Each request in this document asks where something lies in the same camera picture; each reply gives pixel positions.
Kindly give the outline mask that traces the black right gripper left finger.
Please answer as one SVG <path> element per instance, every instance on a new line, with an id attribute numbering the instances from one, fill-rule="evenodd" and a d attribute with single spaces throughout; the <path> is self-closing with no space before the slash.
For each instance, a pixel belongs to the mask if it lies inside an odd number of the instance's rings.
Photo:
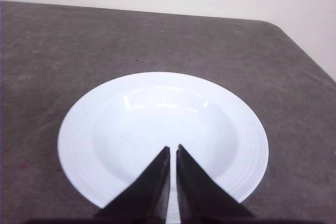
<path id="1" fill-rule="evenodd" d="M 96 219 L 102 223 L 166 223 L 169 196 L 170 149 L 166 146 Z"/>

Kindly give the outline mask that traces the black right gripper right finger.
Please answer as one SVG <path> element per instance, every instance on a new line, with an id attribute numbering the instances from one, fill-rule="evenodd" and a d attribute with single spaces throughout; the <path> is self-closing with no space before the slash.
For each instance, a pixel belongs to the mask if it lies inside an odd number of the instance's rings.
<path id="1" fill-rule="evenodd" d="M 181 223 L 260 223 L 222 190 L 181 144 L 176 153 L 176 185 Z"/>

